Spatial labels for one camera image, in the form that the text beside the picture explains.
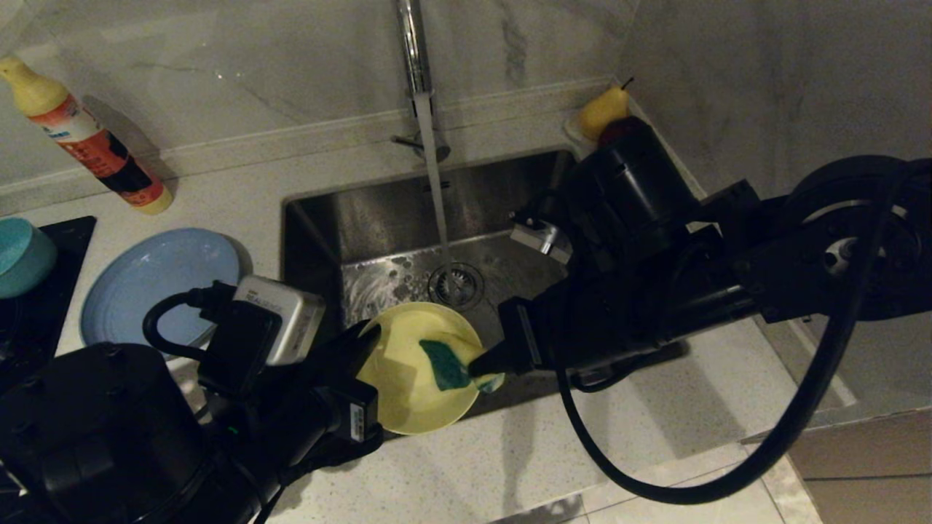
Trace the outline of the yellow sponge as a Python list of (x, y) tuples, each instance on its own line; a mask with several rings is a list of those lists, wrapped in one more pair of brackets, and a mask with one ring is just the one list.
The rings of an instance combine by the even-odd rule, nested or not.
[(492, 394), (504, 385), (503, 373), (470, 375), (469, 365), (485, 354), (485, 349), (459, 336), (443, 333), (436, 338), (420, 339), (419, 347), (430, 362), (434, 384), (441, 392), (472, 387), (481, 394)]

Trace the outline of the yellow plastic bowl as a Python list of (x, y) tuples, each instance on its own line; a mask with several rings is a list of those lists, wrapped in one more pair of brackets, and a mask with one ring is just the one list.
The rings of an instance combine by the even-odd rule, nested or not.
[(453, 309), (435, 303), (391, 306), (367, 322), (382, 326), (382, 338), (357, 375), (379, 393), (377, 420), (390, 432), (426, 434), (455, 424), (475, 404), (475, 388), (441, 392), (420, 339), (443, 333), (482, 346), (472, 325)]

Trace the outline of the chrome faucet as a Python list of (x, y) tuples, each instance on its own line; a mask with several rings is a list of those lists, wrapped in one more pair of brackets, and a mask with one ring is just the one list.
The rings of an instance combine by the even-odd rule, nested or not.
[[(437, 162), (445, 162), (451, 153), (449, 145), (443, 139), (439, 130), (433, 128), (433, 79), (430, 72), (430, 61), (428, 46), (426, 42), (426, 32), (423, 26), (422, 7), (420, 0), (393, 0), (394, 11), (397, 16), (398, 30), (400, 32), (400, 45), (403, 50), (403, 62), (405, 63), (407, 99), (410, 102), (411, 116), (417, 120), (419, 109), (417, 109), (416, 99), (419, 96), (426, 96), (427, 115), (432, 124), (434, 136), (434, 150)], [(424, 146), (422, 140), (422, 130), (417, 130), (410, 136), (393, 135), (390, 142), (396, 145), (405, 146), (424, 159)]]

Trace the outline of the orange-label dish soap bottle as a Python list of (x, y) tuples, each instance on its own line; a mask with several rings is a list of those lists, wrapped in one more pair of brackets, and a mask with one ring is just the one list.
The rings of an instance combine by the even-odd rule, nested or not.
[(147, 215), (170, 208), (173, 194), (150, 175), (114, 133), (103, 126), (63, 83), (38, 74), (14, 55), (0, 57), (17, 109), (110, 192)]

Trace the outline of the teal plastic bowl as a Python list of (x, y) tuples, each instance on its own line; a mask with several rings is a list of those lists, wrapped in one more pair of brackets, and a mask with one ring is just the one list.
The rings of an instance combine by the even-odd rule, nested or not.
[(36, 288), (50, 275), (58, 255), (50, 236), (26, 219), (0, 219), (0, 301)]

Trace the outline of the metal sink drain strainer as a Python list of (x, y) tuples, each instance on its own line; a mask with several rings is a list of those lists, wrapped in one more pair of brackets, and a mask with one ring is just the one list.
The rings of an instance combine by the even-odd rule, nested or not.
[(469, 311), (482, 301), (485, 280), (475, 266), (453, 262), (450, 266), (440, 266), (430, 275), (428, 293), (433, 303), (455, 311)]

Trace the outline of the stainless steel sink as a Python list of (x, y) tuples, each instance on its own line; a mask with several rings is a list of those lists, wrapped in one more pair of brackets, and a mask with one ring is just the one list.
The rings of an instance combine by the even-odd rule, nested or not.
[(441, 196), (453, 273), (463, 284), (453, 298), (439, 290), (443, 248), (428, 175), (300, 198), (283, 211), (284, 282), (322, 296), (320, 347), (392, 306), (424, 302), (459, 312), (486, 348), (504, 339), (500, 303), (553, 294), (545, 313), (564, 311), (568, 269), (513, 241), (509, 213), (575, 166), (568, 151), (441, 170)]

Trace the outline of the white fruit dish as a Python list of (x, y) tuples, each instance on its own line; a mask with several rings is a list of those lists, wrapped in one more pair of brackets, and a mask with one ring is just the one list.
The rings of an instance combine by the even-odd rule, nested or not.
[(586, 116), (583, 111), (579, 111), (565, 120), (564, 132), (575, 145), (594, 150), (606, 126), (608, 123), (601, 117)]

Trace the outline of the yellow pear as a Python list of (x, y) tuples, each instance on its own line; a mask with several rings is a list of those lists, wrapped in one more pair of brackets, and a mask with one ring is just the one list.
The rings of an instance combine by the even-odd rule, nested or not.
[(577, 124), (582, 138), (598, 143), (600, 136), (609, 124), (631, 116), (630, 94), (627, 92), (635, 77), (629, 77), (620, 85), (612, 85), (606, 92), (589, 100), (577, 116)]

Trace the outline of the light blue plate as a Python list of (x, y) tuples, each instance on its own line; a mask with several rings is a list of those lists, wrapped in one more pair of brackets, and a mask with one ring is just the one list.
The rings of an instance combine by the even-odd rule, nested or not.
[(242, 265), (232, 242), (198, 228), (167, 230), (117, 256), (91, 285), (79, 319), (87, 347), (146, 345), (143, 319), (157, 303), (215, 281), (236, 285)]

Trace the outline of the black induction cooktop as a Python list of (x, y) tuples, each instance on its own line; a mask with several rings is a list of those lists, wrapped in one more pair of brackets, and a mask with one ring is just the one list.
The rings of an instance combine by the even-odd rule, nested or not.
[(85, 216), (41, 226), (58, 256), (40, 285), (0, 301), (0, 395), (54, 359), (96, 223)]

